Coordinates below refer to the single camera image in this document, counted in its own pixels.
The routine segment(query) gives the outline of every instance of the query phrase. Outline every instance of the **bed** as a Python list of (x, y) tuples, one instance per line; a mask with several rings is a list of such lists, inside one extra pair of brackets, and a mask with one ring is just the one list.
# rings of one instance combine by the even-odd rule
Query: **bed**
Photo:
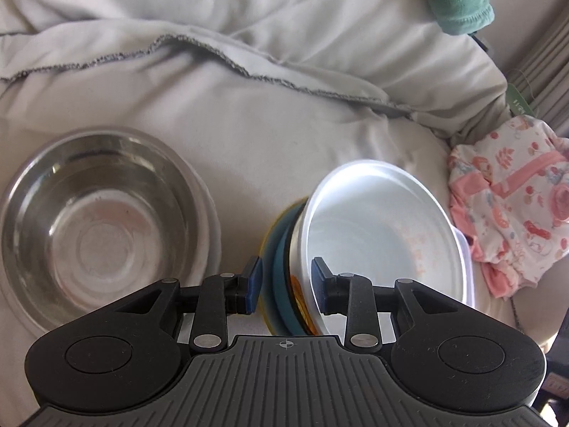
[[(449, 146), (509, 117), (503, 75), (470, 37), (445, 35), (425, 0), (0, 0), (0, 33), (0, 188), (59, 133), (141, 129), (212, 192), (223, 270), (353, 159), (399, 165), (447, 209)], [(546, 276), (551, 289), (560, 276)], [(509, 302), (475, 282), (477, 308), (514, 325)], [(567, 304), (544, 328), (535, 300), (518, 313), (545, 341)], [(259, 316), (229, 325), (267, 332)], [(14, 427), (36, 409), (23, 373), (34, 337), (1, 296), (0, 335), (0, 425)]]

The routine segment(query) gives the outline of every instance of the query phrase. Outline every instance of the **teal towel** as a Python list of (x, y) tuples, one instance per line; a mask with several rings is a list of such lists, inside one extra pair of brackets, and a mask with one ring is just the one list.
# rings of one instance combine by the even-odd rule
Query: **teal towel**
[(443, 32), (450, 35), (473, 33), (494, 20), (490, 0), (429, 0)]

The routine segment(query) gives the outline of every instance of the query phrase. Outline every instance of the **stack of bowls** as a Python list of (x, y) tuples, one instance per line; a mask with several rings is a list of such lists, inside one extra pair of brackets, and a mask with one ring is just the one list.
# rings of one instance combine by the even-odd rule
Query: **stack of bowls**
[(0, 287), (35, 335), (164, 277), (217, 273), (220, 225), (193, 168), (127, 128), (49, 143), (19, 169), (0, 212)]
[[(360, 160), (330, 173), (308, 202), (281, 215), (261, 255), (263, 311), (274, 333), (343, 338), (345, 316), (318, 310), (314, 257), (322, 257), (334, 274), (360, 274), (388, 287), (411, 278), (474, 306), (464, 236), (419, 181), (385, 162)], [(383, 342), (395, 341), (389, 314), (380, 313), (379, 323)]]

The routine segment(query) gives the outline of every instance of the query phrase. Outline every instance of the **ribbed gray surface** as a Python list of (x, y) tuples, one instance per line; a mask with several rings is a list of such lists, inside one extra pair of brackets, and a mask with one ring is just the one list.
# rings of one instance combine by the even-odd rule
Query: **ribbed gray surface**
[[(284, 340), (294, 345), (281, 347)], [(424, 405), (380, 359), (347, 352), (331, 337), (240, 337), (227, 352), (196, 357), (170, 392), (146, 406), (92, 417), (43, 408), (25, 425), (547, 427), (526, 407), (462, 416)]]

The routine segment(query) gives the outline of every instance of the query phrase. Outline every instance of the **gray curtain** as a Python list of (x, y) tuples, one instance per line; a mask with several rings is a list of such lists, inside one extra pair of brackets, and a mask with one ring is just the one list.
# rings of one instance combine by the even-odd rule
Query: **gray curtain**
[(569, 5), (506, 77), (539, 119), (569, 136)]

